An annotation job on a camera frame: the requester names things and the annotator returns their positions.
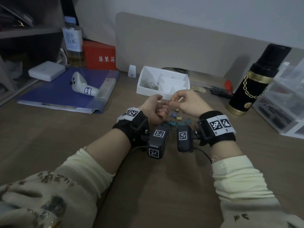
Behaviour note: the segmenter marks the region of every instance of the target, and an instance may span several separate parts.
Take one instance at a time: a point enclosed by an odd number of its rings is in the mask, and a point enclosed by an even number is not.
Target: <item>red box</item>
[[[118,70],[115,46],[94,41],[83,41],[87,68],[92,70]]]

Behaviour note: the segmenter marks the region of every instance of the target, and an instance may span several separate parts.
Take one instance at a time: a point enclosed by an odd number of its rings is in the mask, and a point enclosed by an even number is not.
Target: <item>gold band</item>
[[[259,75],[257,73],[251,72],[251,71],[248,71],[247,76],[251,80],[254,80],[254,81],[257,81],[257,82],[260,82],[260,83],[264,83],[264,84],[269,84],[273,80],[273,77],[262,76],[262,75]]]
[[[244,111],[237,110],[237,109],[233,108],[232,106],[230,106],[229,104],[226,106],[226,109],[230,113],[233,113],[233,114],[238,115],[238,116],[244,116],[247,113],[247,111],[244,112]]]

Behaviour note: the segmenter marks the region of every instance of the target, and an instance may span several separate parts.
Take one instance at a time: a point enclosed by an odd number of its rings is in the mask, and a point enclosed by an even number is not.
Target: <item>gold chain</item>
[[[247,75],[246,75],[245,78],[244,78],[244,82],[243,82],[244,87],[243,87],[243,89],[245,90],[245,94],[246,94],[248,97],[257,99],[257,98],[259,98],[260,96],[262,96],[262,95],[264,94],[264,92],[265,92],[265,91],[267,90],[267,88],[268,88],[268,85],[266,86],[266,88],[264,89],[264,91],[263,91],[259,96],[253,96],[253,95],[249,94],[249,92],[248,92],[248,90],[247,90],[247,87],[246,87],[248,75],[249,75],[249,73],[247,73]]]

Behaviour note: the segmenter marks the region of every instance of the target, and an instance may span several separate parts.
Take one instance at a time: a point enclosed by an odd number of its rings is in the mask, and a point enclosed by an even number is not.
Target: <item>clear plastic box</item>
[[[144,66],[139,76],[136,93],[146,96],[160,94],[163,99],[168,99],[176,91],[188,89],[190,89],[188,75]]]
[[[253,108],[280,134],[304,139],[304,72],[287,67]]]

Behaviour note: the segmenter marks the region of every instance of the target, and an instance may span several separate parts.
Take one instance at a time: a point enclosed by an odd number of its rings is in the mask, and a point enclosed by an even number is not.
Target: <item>screwdriver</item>
[[[216,95],[222,98],[231,99],[233,96],[233,93],[231,93],[229,90],[221,89],[215,86],[210,86],[210,87],[204,86],[204,88],[210,89],[210,93],[212,95]]]

